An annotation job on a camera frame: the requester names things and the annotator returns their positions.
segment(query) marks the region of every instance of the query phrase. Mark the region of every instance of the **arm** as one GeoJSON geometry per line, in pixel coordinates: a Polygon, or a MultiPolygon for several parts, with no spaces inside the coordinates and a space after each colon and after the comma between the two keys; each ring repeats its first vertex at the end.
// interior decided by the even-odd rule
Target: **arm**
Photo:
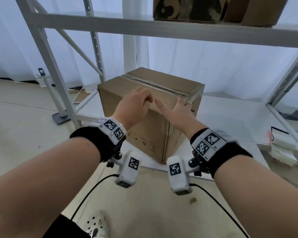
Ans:
{"type": "MultiPolygon", "coordinates": [[[[148,89],[136,89],[113,117],[130,129],[152,102],[148,89]]],[[[42,237],[81,190],[100,162],[96,146],[76,137],[34,157],[0,177],[0,237],[42,237]]]]}
{"type": "MultiPolygon", "coordinates": [[[[188,139],[203,128],[181,98],[173,110],[155,103],[188,139]]],[[[251,237],[298,237],[298,189],[248,156],[235,156],[215,172],[223,197],[251,237]]]]}

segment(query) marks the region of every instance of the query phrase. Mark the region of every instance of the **curtain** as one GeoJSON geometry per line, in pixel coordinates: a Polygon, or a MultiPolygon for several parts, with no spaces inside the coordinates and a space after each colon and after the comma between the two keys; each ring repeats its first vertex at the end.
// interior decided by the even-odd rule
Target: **curtain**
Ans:
{"type": "MultiPolygon", "coordinates": [[[[85,15],[83,0],[38,0],[50,13],[85,15]]],[[[92,0],[96,16],[152,19],[152,0],[92,0]]],[[[298,24],[298,0],[289,0],[279,23],[298,24]]],[[[68,87],[95,87],[98,74],[55,31],[46,29],[68,87]]],[[[89,32],[67,31],[94,62],[89,32]]],[[[240,99],[267,101],[298,56],[297,48],[267,47],[99,33],[106,79],[146,67],[206,84],[205,92],[226,92],[240,99]]],[[[48,70],[15,0],[0,0],[0,77],[34,80],[48,70]]],[[[298,108],[298,91],[281,104],[298,108]]]]}

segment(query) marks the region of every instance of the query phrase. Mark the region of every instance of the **black cable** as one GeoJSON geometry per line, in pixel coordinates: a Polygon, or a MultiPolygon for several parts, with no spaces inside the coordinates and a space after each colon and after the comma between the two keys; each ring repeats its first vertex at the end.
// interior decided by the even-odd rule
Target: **black cable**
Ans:
{"type": "Polygon", "coordinates": [[[117,174],[113,174],[110,176],[106,176],[105,178],[103,178],[102,180],[100,180],[97,184],[95,184],[95,186],[88,192],[88,194],[84,197],[84,199],[82,200],[82,202],[79,204],[79,206],[77,207],[77,209],[75,210],[74,214],[72,215],[71,220],[73,220],[74,216],[76,215],[76,213],[78,212],[79,208],[82,206],[82,204],[84,203],[84,201],[86,200],[86,198],[90,195],[90,193],[101,183],[103,182],[105,179],[109,178],[109,177],[118,177],[119,175],[117,174]]]}
{"type": "Polygon", "coordinates": [[[202,188],[201,186],[197,185],[197,184],[193,184],[190,183],[190,186],[196,186],[199,187],[200,189],[202,189],[205,193],[207,193],[222,209],[223,211],[225,211],[225,213],[232,219],[232,221],[234,221],[234,223],[237,225],[238,228],[240,228],[240,230],[243,232],[243,234],[249,238],[249,236],[246,234],[246,232],[243,230],[243,228],[237,223],[237,221],[230,215],[229,212],[227,212],[227,210],[209,193],[207,192],[204,188],[202,188]]]}

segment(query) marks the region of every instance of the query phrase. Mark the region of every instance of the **shelf rack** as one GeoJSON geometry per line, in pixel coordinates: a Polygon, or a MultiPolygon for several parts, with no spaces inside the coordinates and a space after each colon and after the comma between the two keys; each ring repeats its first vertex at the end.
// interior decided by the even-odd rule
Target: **shelf rack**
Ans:
{"type": "MultiPolygon", "coordinates": [[[[95,119],[93,116],[78,114],[78,112],[97,94],[97,90],[92,92],[77,107],[73,105],[69,99],[65,82],[53,56],[44,28],[56,29],[98,73],[101,83],[106,79],[98,32],[298,48],[298,25],[276,25],[267,28],[246,27],[237,24],[199,24],[95,17],[91,0],[83,0],[86,11],[85,16],[60,15],[48,13],[37,0],[16,0],[16,2],[76,127],[81,126],[82,120],[93,121],[95,119]],[[96,65],[88,59],[64,30],[88,31],[91,33],[96,65]]],[[[287,125],[287,122],[274,108],[297,81],[298,58],[273,91],[267,103],[267,108],[298,142],[297,132],[287,125]]]]}

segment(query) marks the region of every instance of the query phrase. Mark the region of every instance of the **pole stand base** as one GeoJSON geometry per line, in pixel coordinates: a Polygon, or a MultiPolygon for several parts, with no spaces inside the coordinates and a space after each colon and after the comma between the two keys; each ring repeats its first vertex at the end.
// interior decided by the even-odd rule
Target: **pole stand base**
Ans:
{"type": "Polygon", "coordinates": [[[70,113],[67,111],[67,109],[65,110],[65,112],[66,112],[66,116],[64,117],[61,117],[60,113],[55,113],[52,115],[52,118],[56,124],[62,124],[71,120],[70,113]]]}

